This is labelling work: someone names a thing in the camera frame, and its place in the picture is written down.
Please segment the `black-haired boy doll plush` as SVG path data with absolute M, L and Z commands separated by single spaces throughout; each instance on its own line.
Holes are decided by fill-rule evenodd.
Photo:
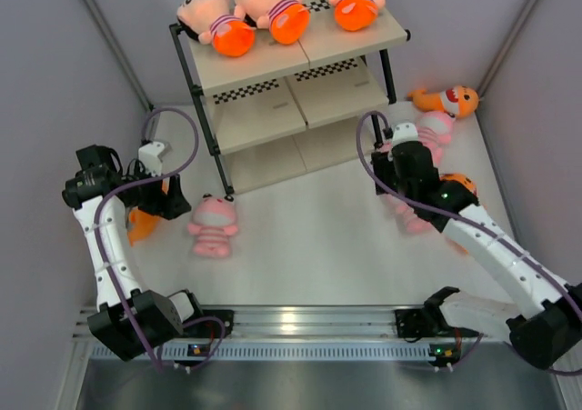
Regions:
M 201 45 L 211 45 L 220 55 L 240 57 L 255 43 L 255 30 L 230 10 L 229 0 L 185 0 L 177 19 Z

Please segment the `small boy doll plush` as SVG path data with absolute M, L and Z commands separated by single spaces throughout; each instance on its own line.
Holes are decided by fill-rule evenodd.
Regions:
M 250 18 L 256 28 L 268 30 L 281 45 L 297 42 L 310 22 L 304 0 L 234 0 L 235 15 Z

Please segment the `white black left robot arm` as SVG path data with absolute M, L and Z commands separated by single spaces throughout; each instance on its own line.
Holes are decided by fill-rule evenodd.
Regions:
M 94 268 L 97 311 L 88 319 L 89 330 L 123 361 L 151 354 L 181 335 L 199 335 L 206 324 L 189 290 L 164 296 L 146 287 L 129 241 L 137 229 L 126 224 L 128 210 L 174 220 L 191 209 L 179 175 L 162 175 L 167 149 L 166 143 L 145 140 L 129 174 L 114 149 L 80 149 L 80 169 L 62 192 L 83 229 Z

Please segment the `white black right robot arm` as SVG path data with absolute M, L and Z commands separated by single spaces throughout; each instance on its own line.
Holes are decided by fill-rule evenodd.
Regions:
M 581 340 L 581 287 L 553 274 L 492 219 L 477 195 L 444 178 L 418 141 L 376 151 L 366 164 L 378 194 L 399 198 L 447 239 L 465 249 L 509 295 L 509 303 L 445 287 L 424 303 L 437 335 L 465 328 L 510 344 L 530 365 L 547 370 Z

